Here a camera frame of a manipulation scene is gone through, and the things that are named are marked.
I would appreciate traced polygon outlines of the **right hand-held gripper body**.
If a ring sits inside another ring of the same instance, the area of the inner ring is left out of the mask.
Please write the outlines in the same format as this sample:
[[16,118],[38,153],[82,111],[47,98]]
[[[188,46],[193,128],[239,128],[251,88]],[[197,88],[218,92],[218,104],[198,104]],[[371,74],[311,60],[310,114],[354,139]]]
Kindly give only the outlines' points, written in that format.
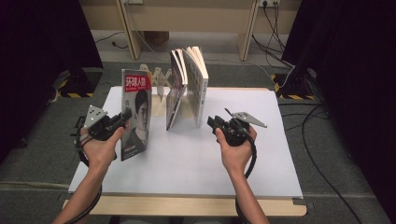
[[223,125],[218,124],[226,138],[227,143],[232,147],[242,145],[249,137],[249,127],[251,124],[266,128],[267,125],[256,119],[248,112],[232,113],[229,109],[226,112],[231,116],[230,120],[225,120]]

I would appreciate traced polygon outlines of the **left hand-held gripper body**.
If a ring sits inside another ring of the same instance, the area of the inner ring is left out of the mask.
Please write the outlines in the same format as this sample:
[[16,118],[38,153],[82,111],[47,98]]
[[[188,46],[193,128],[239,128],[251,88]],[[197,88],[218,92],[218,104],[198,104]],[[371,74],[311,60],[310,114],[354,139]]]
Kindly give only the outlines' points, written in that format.
[[99,107],[90,105],[85,116],[80,116],[76,124],[78,132],[86,128],[91,137],[105,141],[122,125],[122,114],[110,117],[107,112]]

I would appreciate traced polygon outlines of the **dark glossy magazine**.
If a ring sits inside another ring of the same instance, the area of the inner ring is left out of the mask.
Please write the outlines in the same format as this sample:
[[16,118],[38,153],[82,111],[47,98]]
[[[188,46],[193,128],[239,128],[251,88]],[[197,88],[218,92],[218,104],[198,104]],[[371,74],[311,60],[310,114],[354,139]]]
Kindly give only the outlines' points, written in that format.
[[121,110],[128,112],[121,138],[121,160],[145,151],[149,141],[151,118],[151,82],[146,71],[122,69]]

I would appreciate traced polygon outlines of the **expandable wooden book rack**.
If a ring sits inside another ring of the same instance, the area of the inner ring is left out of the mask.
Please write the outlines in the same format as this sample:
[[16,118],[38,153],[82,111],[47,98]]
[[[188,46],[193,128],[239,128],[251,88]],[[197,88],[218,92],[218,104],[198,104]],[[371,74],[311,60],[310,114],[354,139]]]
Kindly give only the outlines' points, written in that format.
[[152,88],[152,117],[164,117],[166,108],[166,95],[170,90],[172,75],[171,70],[164,72],[161,67],[156,67],[153,71],[149,67],[141,63],[139,66],[141,71],[148,72]]

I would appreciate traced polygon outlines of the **thick white picture-print book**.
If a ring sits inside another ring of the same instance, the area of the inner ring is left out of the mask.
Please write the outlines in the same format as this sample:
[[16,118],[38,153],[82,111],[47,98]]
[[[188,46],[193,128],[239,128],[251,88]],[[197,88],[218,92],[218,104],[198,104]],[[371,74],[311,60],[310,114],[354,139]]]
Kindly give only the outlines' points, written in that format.
[[188,78],[187,98],[190,102],[195,125],[201,127],[209,75],[199,47],[186,47],[183,50],[183,57]]

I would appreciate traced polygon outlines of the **purple paperback book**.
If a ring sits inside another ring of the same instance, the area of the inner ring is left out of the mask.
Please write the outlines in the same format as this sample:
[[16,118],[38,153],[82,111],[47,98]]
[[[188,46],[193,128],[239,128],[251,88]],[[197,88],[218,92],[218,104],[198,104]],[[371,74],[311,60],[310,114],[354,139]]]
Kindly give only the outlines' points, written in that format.
[[182,49],[170,51],[172,85],[166,96],[166,130],[169,130],[176,119],[181,98],[188,86],[187,71]]

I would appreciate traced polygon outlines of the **person's left hand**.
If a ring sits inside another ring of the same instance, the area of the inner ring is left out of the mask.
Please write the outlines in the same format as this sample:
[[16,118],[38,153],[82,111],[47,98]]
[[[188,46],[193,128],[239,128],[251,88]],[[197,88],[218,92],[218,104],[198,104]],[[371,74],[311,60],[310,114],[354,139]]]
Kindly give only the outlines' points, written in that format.
[[90,170],[107,169],[115,158],[115,147],[124,134],[124,128],[119,127],[106,141],[90,138],[86,128],[80,130],[84,139],[80,141],[82,150],[89,162]]

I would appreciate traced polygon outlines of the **person's right hand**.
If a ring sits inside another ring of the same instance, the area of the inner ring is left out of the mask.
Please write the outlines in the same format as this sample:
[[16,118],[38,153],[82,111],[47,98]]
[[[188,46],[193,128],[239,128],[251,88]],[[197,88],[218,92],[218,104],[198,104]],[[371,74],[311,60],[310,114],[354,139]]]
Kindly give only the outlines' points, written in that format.
[[221,160],[229,175],[242,176],[250,157],[252,156],[251,144],[246,140],[238,147],[231,147],[220,128],[216,129],[216,137],[220,146]]

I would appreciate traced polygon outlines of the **black stand base striped tape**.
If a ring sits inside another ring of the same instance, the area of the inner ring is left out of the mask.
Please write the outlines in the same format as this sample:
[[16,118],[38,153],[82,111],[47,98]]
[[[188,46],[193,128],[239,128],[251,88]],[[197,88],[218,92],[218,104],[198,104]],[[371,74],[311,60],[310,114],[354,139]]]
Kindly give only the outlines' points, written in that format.
[[101,76],[101,71],[82,71],[82,74],[78,76],[67,74],[58,89],[58,96],[68,98],[93,97]]
[[295,77],[291,71],[287,74],[273,74],[276,96],[281,99],[314,100],[315,94],[312,85],[305,77]]

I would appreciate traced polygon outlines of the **white board sheet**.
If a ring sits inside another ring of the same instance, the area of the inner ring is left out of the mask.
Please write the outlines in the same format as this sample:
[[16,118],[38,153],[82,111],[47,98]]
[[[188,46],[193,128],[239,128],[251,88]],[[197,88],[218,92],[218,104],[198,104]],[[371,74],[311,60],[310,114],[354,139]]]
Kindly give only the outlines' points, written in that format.
[[[301,198],[276,95],[263,89],[209,88],[203,120],[247,112],[258,127],[257,160],[248,183],[261,198]],[[170,130],[165,117],[152,117],[148,149],[126,161],[111,163],[103,182],[107,195],[233,196],[212,129],[196,127],[194,118],[178,117]]]

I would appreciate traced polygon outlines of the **black curtain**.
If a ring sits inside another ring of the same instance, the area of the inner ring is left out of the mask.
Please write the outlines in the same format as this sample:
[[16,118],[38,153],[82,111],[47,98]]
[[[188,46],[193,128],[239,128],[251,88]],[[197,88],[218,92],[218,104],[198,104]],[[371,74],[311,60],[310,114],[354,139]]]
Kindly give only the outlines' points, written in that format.
[[31,131],[57,76],[101,65],[78,0],[0,0],[0,163]]
[[302,0],[283,60],[309,69],[347,149],[396,223],[396,0]]

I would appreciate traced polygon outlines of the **beige wooden desk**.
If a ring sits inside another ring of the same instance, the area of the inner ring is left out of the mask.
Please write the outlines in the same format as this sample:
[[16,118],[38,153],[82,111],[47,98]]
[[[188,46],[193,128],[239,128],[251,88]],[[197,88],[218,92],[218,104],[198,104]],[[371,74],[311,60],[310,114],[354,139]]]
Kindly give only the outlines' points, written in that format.
[[250,38],[270,34],[269,20],[287,35],[302,0],[280,0],[259,7],[260,0],[78,0],[93,30],[123,31],[131,57],[143,48],[144,31],[230,33],[236,37],[239,59],[248,58]]

